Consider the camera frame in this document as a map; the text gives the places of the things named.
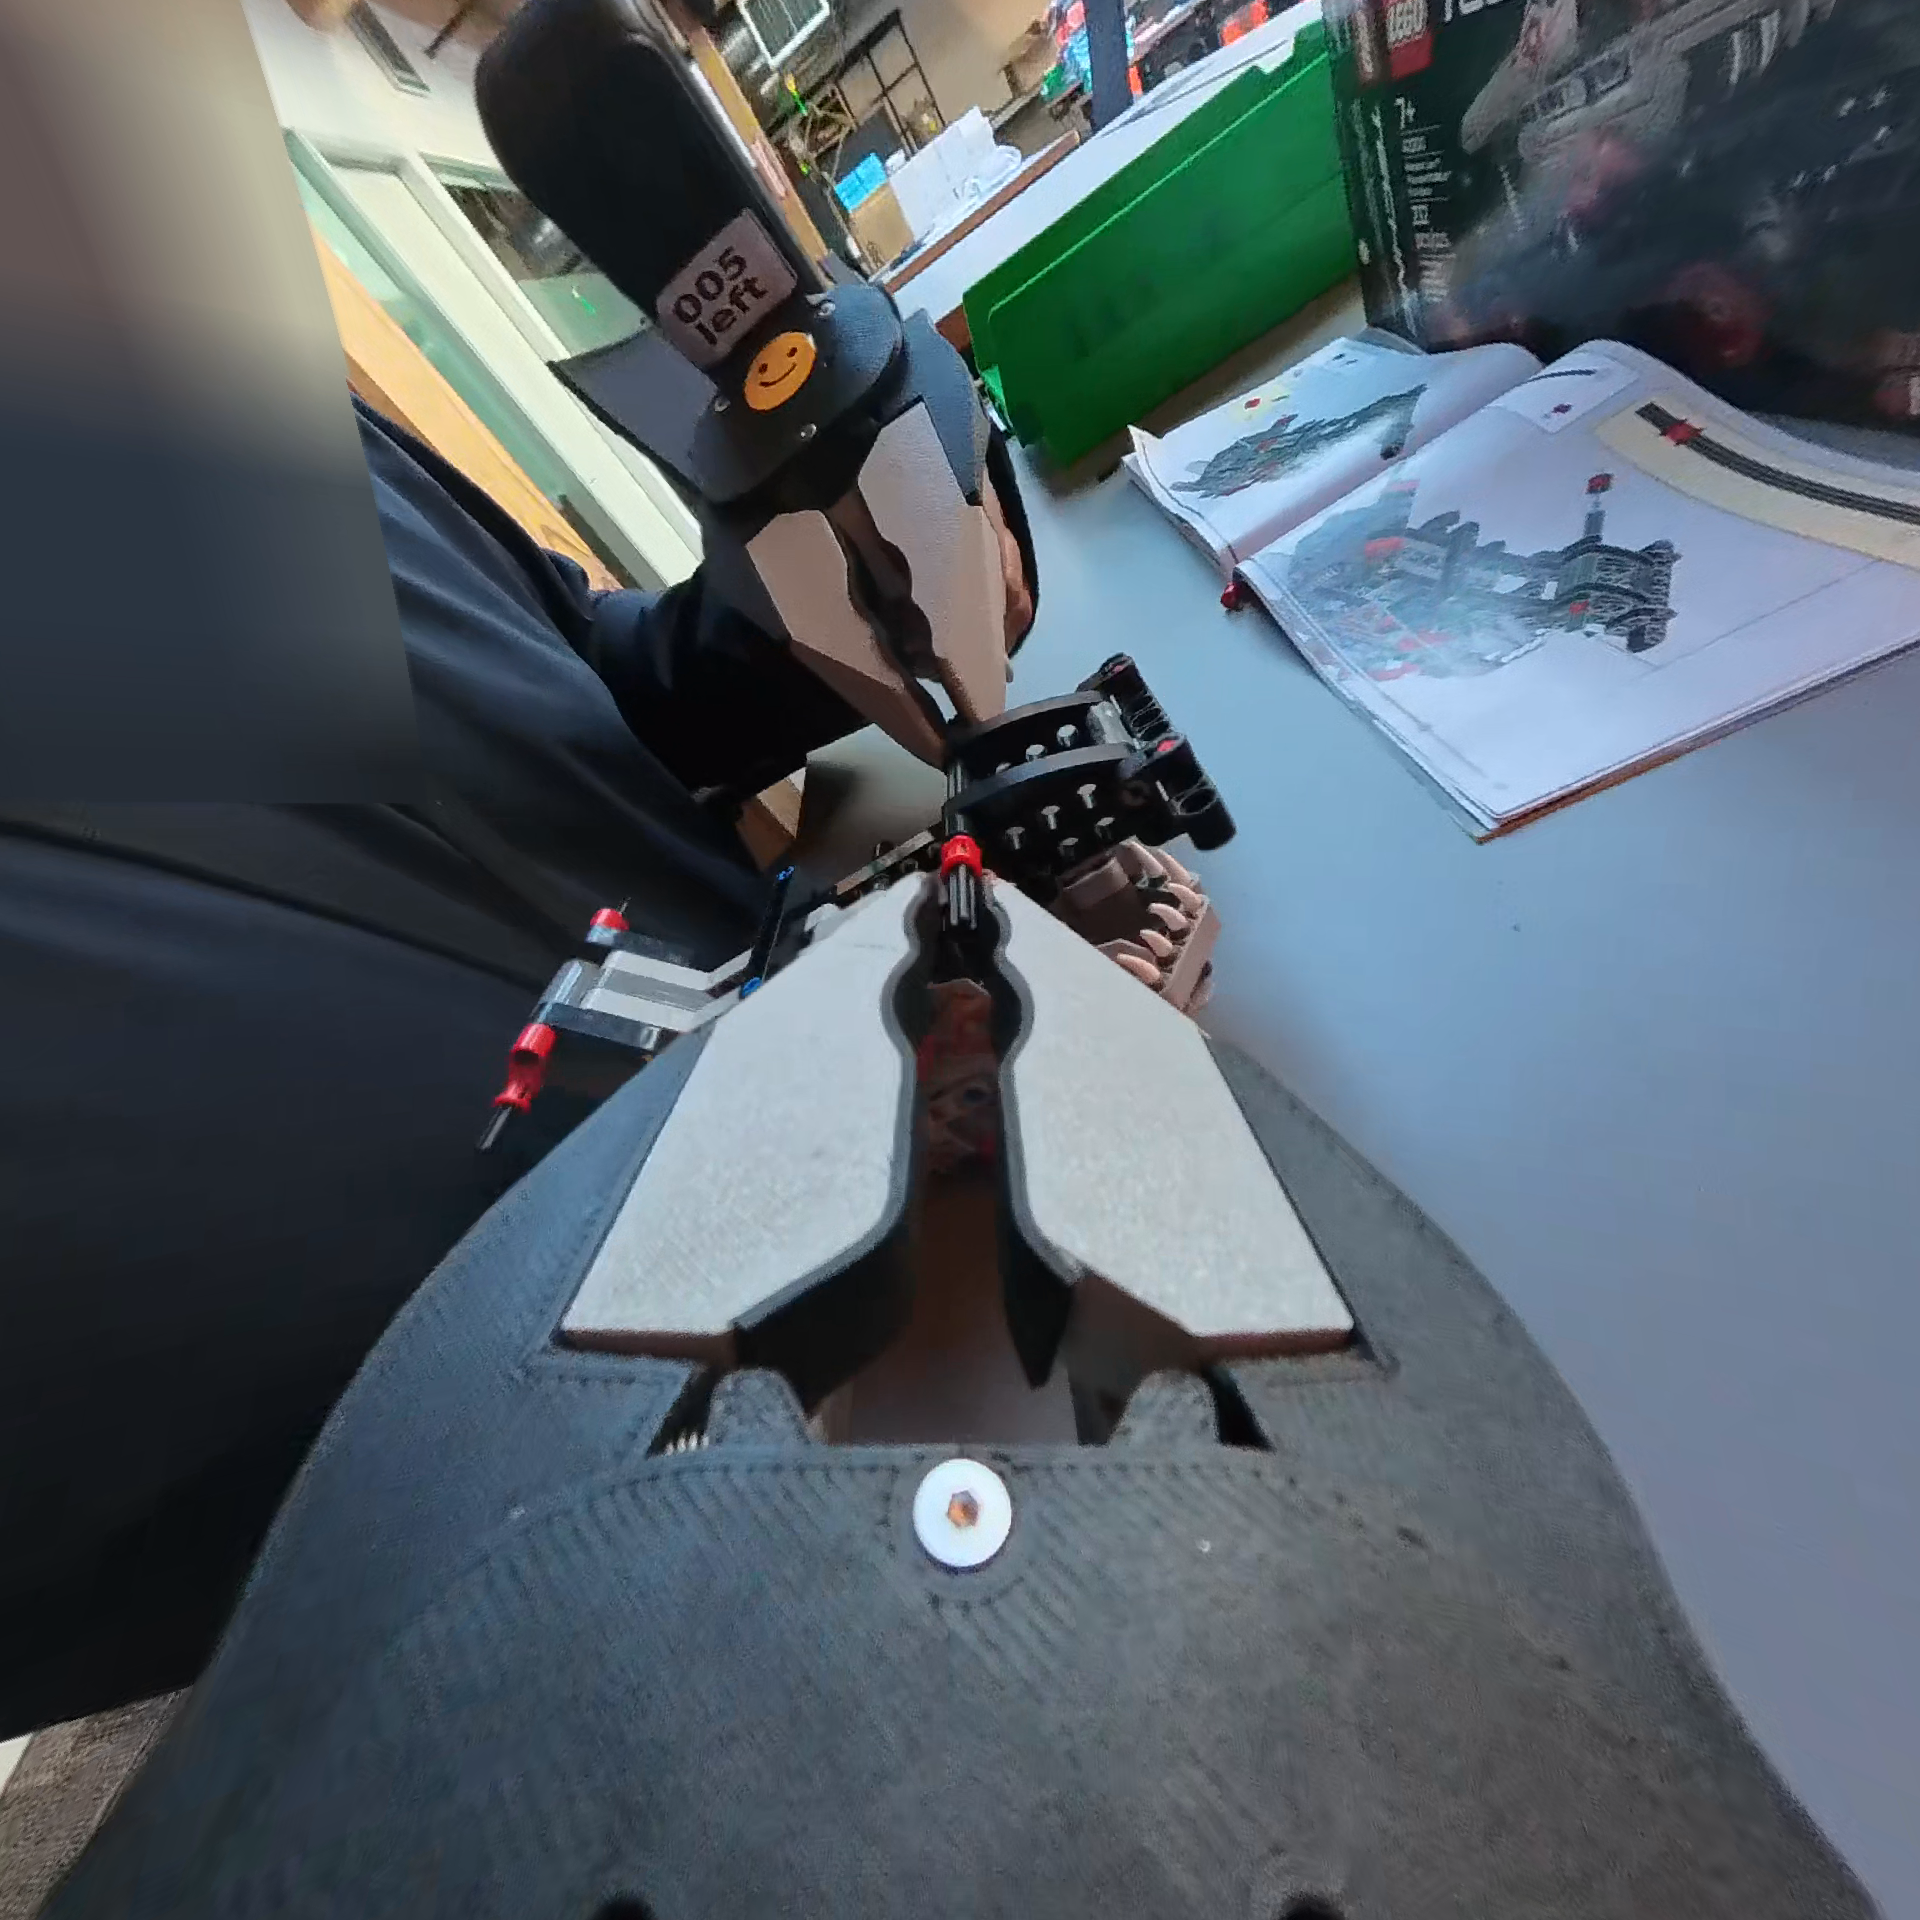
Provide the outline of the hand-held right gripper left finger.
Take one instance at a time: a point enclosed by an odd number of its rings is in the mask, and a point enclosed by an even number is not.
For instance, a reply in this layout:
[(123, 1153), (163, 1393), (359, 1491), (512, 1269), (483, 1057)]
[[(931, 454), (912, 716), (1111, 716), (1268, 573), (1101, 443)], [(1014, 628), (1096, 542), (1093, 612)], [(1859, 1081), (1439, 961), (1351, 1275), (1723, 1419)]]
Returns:
[(587, 1353), (843, 1388), (909, 1311), (908, 1215), (931, 875), (852, 908), (703, 1031), (560, 1319)]

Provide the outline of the black toy truck box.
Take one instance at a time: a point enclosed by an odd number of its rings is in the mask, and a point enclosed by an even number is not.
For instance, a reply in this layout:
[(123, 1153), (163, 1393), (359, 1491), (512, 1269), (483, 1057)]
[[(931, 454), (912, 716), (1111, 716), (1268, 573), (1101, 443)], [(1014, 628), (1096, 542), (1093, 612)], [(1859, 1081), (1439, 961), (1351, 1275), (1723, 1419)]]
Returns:
[(1329, 3), (1366, 321), (1915, 434), (1915, 3)]

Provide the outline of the neighbouring white table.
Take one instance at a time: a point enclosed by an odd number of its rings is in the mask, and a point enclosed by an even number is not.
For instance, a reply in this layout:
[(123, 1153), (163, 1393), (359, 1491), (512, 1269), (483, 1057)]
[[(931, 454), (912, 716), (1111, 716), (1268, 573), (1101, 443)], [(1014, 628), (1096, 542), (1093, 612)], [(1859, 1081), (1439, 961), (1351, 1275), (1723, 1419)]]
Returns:
[(1296, 4), (1247, 30), (1222, 51), (1150, 89), (1089, 137), (1062, 137), (987, 197), (920, 254), (879, 277), (897, 309), (928, 317), (959, 351), (971, 351), (966, 299), (1007, 259), (1032, 244), (1083, 203), (1118, 205), (1116, 178), (1155, 183), (1187, 161), (1225, 122), (1228, 98), (1246, 108), (1281, 70), (1297, 36), (1313, 36), (1318, 4)]

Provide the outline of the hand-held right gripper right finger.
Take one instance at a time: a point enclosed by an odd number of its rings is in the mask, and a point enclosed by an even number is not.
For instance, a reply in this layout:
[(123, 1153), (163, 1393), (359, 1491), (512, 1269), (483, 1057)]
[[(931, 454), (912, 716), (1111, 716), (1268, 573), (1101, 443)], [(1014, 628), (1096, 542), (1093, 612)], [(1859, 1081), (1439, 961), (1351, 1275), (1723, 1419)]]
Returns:
[(1352, 1310), (1208, 1039), (992, 886), (999, 1269), (1032, 1385), (1335, 1353)]

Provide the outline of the open instruction booklet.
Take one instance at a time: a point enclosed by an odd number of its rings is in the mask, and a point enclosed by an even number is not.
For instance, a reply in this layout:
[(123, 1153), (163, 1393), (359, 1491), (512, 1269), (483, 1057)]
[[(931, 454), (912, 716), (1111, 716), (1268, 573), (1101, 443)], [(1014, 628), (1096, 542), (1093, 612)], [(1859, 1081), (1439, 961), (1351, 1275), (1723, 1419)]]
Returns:
[(1915, 458), (1624, 342), (1320, 345), (1129, 431), (1148, 498), (1477, 837), (1915, 652)]

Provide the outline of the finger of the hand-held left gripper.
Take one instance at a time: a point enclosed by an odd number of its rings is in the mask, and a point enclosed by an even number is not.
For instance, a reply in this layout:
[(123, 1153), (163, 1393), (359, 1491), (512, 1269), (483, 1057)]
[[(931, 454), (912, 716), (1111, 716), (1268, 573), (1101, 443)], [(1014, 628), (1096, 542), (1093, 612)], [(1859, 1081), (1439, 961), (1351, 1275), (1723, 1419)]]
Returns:
[(804, 670), (919, 762), (947, 762), (943, 716), (924, 685), (936, 667), (915, 548), (881, 542), (872, 515), (861, 533), (869, 548), (847, 548), (827, 515), (785, 511), (747, 555)]
[(881, 605), (896, 657), (943, 689), (959, 724), (1000, 718), (1011, 679), (1000, 540), (925, 406), (878, 431), (855, 495), (888, 572)]

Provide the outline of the person's dark clothed torso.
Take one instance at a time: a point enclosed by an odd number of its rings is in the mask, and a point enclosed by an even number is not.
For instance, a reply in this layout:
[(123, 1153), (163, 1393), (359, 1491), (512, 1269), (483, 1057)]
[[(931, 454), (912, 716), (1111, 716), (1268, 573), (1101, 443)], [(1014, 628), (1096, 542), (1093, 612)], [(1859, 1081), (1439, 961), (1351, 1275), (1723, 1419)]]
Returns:
[(5, 802), (5, 1738), (205, 1663), (332, 1403), (487, 1212), (483, 1106), (591, 913), (711, 967), (766, 898), (742, 798), (683, 786), (573, 650), (561, 553), (351, 409), (423, 801)]

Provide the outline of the brick-built toy truck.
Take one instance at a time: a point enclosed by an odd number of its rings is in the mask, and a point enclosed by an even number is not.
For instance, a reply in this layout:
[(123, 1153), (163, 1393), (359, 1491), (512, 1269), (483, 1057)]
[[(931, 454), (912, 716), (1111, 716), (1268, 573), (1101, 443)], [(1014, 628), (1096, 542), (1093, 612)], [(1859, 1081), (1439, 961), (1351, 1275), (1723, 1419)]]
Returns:
[[(1167, 1006), (1205, 1003), (1217, 919), (1167, 843), (1222, 849), (1235, 820), (1133, 659), (1111, 657), (1067, 695), (959, 726), (943, 777), (936, 819), (851, 875), (809, 885), (785, 861), (749, 947), (718, 967), (641, 937), (624, 905), (599, 908), (509, 1047), (475, 1143), (495, 1178), (505, 1183), (539, 1161), (671, 1039), (756, 995), (897, 881), (933, 881), (949, 923), (974, 923), (990, 886), (1022, 893)], [(979, 881), (939, 875), (955, 831), (980, 845)]]

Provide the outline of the green plastic bin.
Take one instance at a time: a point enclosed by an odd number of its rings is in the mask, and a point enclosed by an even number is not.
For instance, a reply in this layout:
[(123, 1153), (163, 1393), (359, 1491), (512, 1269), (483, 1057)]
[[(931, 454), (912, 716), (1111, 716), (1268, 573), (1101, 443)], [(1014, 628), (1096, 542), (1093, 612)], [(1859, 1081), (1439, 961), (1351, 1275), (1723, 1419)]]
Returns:
[(999, 417), (1072, 463), (1356, 263), (1327, 35), (1238, 74), (964, 295)]

